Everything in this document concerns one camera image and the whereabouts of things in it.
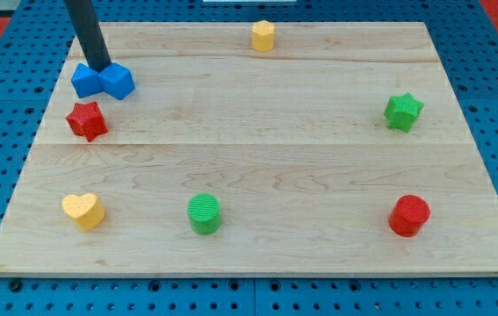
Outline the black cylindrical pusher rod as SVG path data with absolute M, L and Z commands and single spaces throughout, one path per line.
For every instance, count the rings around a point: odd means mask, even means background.
M 64 0 L 88 66 L 97 72 L 112 64 L 91 0 Z

